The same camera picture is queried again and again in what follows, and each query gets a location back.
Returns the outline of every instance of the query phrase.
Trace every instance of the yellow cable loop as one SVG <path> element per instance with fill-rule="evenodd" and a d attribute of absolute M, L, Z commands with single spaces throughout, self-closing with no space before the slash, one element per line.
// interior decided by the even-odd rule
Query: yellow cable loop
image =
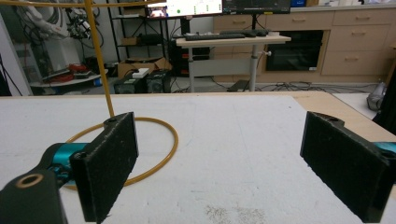
<path fill-rule="evenodd" d="M 124 187 L 132 185 L 136 182 L 139 182 L 151 175 L 153 175 L 154 173 L 156 173 L 157 171 L 159 171 L 161 168 L 163 168 L 165 166 L 166 163 L 168 163 L 172 157 L 175 155 L 176 150 L 177 150 L 177 145 L 178 145 L 178 135 L 177 135 L 177 131 L 175 130 L 174 127 L 172 127 L 172 125 L 170 125 L 169 123 L 160 120 L 160 119 L 153 119 L 153 118 L 134 118 L 134 120 L 136 121 L 148 121 L 148 122 L 154 122 L 154 123 L 158 123 L 161 124 L 162 126 L 166 127 L 169 131 L 171 131 L 172 135 L 174 136 L 174 144 L 172 146 L 172 149 L 170 150 L 170 152 L 166 155 L 166 157 L 160 161 L 157 165 L 153 166 L 151 169 L 147 170 L 145 173 L 135 176 L 131 179 L 128 179 L 125 181 L 124 183 Z M 73 143 L 75 142 L 77 139 L 79 139 L 81 136 L 90 133 L 94 130 L 97 130 L 99 128 L 102 128 L 104 125 L 103 124 L 97 124 L 95 126 L 92 126 L 91 128 L 88 128 L 80 133 L 77 133 L 76 135 L 74 135 L 73 137 L 69 138 L 66 143 Z M 76 186 L 65 186 L 68 189 L 73 189 L 73 190 L 77 190 Z"/>

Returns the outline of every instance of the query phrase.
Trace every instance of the red object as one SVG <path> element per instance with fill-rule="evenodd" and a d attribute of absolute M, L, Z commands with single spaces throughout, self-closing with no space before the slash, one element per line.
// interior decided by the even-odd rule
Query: red object
<path fill-rule="evenodd" d="M 69 64 L 69 70 L 71 72 L 88 72 L 90 69 L 85 66 L 84 64 L 81 63 L 70 63 Z"/>
<path fill-rule="evenodd" d="M 46 80 L 45 83 L 67 82 L 73 79 L 74 79 L 73 74 L 65 74 L 65 75 L 59 75 L 57 77 L 52 77 L 49 80 Z"/>

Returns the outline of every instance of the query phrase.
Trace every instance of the black foam pad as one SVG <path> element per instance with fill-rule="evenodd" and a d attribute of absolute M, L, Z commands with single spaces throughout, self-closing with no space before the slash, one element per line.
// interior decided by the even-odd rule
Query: black foam pad
<path fill-rule="evenodd" d="M 105 129 L 70 164 L 86 221 L 101 223 L 134 168 L 138 156 L 134 114 L 105 121 Z"/>
<path fill-rule="evenodd" d="M 363 222 L 379 222 L 396 179 L 396 155 L 343 124 L 308 112 L 301 156 Z"/>

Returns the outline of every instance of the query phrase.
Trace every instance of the beige cabinet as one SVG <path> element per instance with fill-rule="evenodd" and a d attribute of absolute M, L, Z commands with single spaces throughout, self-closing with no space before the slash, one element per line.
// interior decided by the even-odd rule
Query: beige cabinet
<path fill-rule="evenodd" d="M 258 82 L 377 82 L 385 80 L 395 51 L 396 7 L 375 9 L 291 12 L 286 15 L 261 15 L 259 23 L 273 31 L 322 30 L 324 36 L 317 71 L 265 71 L 266 56 L 258 64 Z M 214 18 L 214 32 L 247 29 L 251 16 L 232 15 Z M 249 48 L 219 48 L 215 58 L 238 58 Z M 221 77 L 234 81 L 244 77 Z"/>
<path fill-rule="evenodd" d="M 329 30 L 333 12 L 296 12 L 267 16 L 265 27 L 274 31 Z"/>
<path fill-rule="evenodd" d="M 395 9 L 336 11 L 321 74 L 384 79 L 395 17 Z"/>

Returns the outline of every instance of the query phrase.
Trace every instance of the keyboard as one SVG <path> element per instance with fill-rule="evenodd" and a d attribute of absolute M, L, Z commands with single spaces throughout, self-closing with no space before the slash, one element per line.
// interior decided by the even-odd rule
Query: keyboard
<path fill-rule="evenodd" d="M 220 31 L 221 35 L 228 34 L 242 34 L 242 35 L 254 35 L 254 36 L 267 36 L 268 30 L 260 29 L 260 30 L 230 30 L 230 31 Z"/>
<path fill-rule="evenodd" d="M 245 38 L 242 34 L 226 34 L 226 35 L 185 35 L 187 41 L 194 40 L 212 40 L 212 39 L 236 39 Z"/>

